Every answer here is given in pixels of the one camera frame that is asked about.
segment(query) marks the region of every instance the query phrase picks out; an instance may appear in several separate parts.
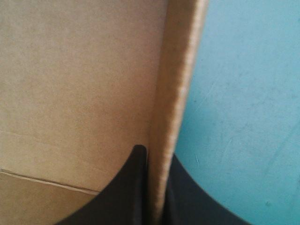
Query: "blue wall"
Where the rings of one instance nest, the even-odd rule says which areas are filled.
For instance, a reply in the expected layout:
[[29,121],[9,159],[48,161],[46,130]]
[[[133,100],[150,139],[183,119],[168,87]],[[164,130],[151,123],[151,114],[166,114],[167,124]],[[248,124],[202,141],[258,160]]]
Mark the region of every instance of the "blue wall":
[[300,224],[300,0],[211,0],[176,154],[255,225]]

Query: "cardboard surface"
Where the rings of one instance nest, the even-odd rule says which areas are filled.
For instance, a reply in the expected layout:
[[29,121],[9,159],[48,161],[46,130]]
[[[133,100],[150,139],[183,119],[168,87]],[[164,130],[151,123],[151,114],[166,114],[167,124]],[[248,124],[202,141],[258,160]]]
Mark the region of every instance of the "cardboard surface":
[[105,187],[148,144],[165,11],[166,0],[1,1],[0,168]]
[[0,225],[52,225],[93,197],[0,173]]
[[165,188],[204,25],[208,0],[169,0],[149,146],[151,224],[161,219]]

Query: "cardboard flap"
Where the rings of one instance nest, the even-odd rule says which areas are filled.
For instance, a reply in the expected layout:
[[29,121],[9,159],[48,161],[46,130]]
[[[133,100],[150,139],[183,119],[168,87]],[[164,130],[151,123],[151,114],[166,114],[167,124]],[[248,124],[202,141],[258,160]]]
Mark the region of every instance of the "cardboard flap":
[[149,209],[159,223],[208,0],[169,0],[150,130]]

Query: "black object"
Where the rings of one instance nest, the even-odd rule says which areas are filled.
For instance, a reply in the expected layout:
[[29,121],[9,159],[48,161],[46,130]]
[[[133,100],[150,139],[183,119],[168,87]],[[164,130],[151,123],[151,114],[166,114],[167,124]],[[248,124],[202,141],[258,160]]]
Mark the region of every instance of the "black object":
[[57,225],[142,225],[146,149],[136,145],[108,186]]
[[173,157],[163,225],[249,225],[212,199]]
[[[145,225],[146,149],[136,145],[108,186],[57,225]],[[173,157],[163,225],[249,225],[204,192]]]

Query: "cardboard box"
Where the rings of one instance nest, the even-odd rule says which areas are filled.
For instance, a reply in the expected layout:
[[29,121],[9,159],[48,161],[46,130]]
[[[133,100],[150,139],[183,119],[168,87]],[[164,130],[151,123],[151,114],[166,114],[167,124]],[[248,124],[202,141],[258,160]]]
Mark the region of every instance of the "cardboard box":
[[71,214],[113,179],[135,144],[149,148],[157,223],[206,6],[0,2],[1,225]]

